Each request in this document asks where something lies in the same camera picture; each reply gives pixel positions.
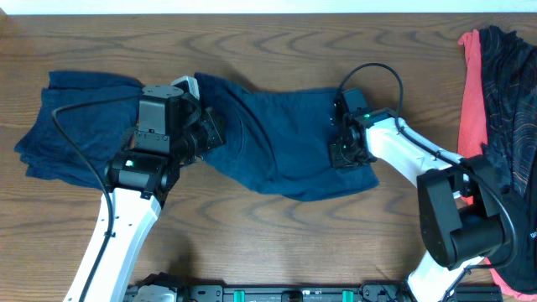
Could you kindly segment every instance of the black cloth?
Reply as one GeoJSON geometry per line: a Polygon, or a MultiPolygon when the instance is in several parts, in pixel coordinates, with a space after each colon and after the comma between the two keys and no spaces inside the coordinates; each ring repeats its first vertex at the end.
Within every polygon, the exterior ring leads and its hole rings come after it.
{"type": "MultiPolygon", "coordinates": [[[[512,289],[537,294],[537,49],[496,26],[480,30],[479,36],[488,136],[483,151],[507,192],[503,205],[519,242],[514,262],[498,273],[512,289]]],[[[500,248],[489,260],[504,260],[509,249],[500,248]]]]}
{"type": "Polygon", "coordinates": [[[496,26],[479,37],[488,136],[483,151],[499,184],[524,196],[537,149],[537,49],[496,26]]]}
{"type": "MultiPolygon", "coordinates": [[[[335,89],[250,93],[215,76],[197,74],[196,78],[202,101],[227,120],[226,145],[206,154],[205,161],[250,190],[309,201],[350,195],[378,184],[369,166],[345,171],[330,167],[327,143],[337,135],[331,122],[335,89]]],[[[141,87],[138,81],[119,75],[51,72],[38,119],[15,147],[29,165],[27,176],[98,188],[56,131],[50,114],[65,105],[133,96],[129,102],[59,116],[67,134],[103,174],[122,144],[123,133],[136,124],[141,87]]]]}
{"type": "Polygon", "coordinates": [[[204,159],[250,190],[311,201],[378,184],[369,165],[331,167],[327,146],[339,132],[332,121],[336,88],[252,93],[213,75],[195,78],[201,101],[227,122],[226,145],[204,159]]]}

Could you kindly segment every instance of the red cloth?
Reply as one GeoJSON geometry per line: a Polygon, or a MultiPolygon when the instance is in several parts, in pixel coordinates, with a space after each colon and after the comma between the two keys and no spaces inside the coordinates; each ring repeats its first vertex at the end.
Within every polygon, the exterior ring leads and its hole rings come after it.
{"type": "MultiPolygon", "coordinates": [[[[467,60],[467,82],[462,96],[461,124],[459,126],[459,142],[457,152],[467,157],[482,154],[482,144],[487,144],[487,117],[485,115],[485,101],[483,99],[481,81],[481,43],[479,32],[474,29],[465,33],[459,39],[459,45],[464,45],[464,55],[467,60]]],[[[463,198],[469,205],[472,198],[463,198]]],[[[494,283],[502,293],[513,296],[522,301],[537,300],[537,294],[521,294],[509,287],[496,270],[490,270],[494,283]]]]}

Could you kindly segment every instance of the white background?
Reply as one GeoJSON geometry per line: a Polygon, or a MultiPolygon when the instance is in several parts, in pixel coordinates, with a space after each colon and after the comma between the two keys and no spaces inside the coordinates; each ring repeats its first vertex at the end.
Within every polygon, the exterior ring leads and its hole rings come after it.
{"type": "Polygon", "coordinates": [[[537,0],[0,0],[0,8],[7,14],[537,13],[537,0]]]}

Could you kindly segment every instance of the blue cloth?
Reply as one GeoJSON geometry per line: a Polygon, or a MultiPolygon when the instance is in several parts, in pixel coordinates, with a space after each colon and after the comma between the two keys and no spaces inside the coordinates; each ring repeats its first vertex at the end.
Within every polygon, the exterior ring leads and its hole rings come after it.
{"type": "Polygon", "coordinates": [[[41,91],[37,121],[15,151],[28,164],[27,176],[99,188],[95,176],[56,130],[51,113],[66,105],[133,96],[132,101],[75,109],[58,116],[65,132],[103,176],[108,160],[120,147],[123,132],[136,125],[142,85],[125,76],[96,72],[53,71],[49,77],[49,88],[41,91]]]}
{"type": "Polygon", "coordinates": [[[328,142],[339,133],[331,120],[336,88],[252,93],[212,75],[195,78],[201,101],[227,123],[226,144],[204,160],[250,190],[312,201],[378,184],[370,166],[331,167],[328,142]]]}
{"type": "MultiPolygon", "coordinates": [[[[251,93],[215,76],[196,74],[196,79],[201,100],[214,106],[227,122],[226,145],[205,154],[204,160],[250,190],[310,201],[350,195],[378,184],[369,166],[331,168],[327,144],[338,134],[331,121],[336,89],[251,93]]],[[[15,147],[29,165],[27,176],[97,188],[90,171],[56,131],[50,114],[65,105],[133,96],[132,102],[59,116],[67,134],[103,174],[123,132],[136,124],[141,87],[138,81],[119,75],[51,72],[37,122],[15,147]]]]}

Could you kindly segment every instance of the table surface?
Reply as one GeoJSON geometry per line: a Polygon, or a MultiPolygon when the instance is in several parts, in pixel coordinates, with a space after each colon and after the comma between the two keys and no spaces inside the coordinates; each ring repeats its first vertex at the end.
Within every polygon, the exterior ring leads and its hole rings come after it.
{"type": "MultiPolygon", "coordinates": [[[[403,78],[403,117],[456,149],[466,65],[461,35],[490,24],[537,43],[530,14],[17,16],[0,28],[0,300],[65,297],[101,193],[26,178],[13,151],[32,127],[50,70],[99,70],[168,83],[203,71],[256,91],[336,86],[378,61],[403,78]]],[[[395,107],[385,70],[355,76],[373,107],[395,107]]],[[[131,281],[169,272],[228,284],[359,284],[403,279],[420,261],[415,188],[385,163],[380,186],[300,203],[258,195],[212,167],[181,171],[131,281]]],[[[491,282],[475,272],[467,282],[491,282]]]]}

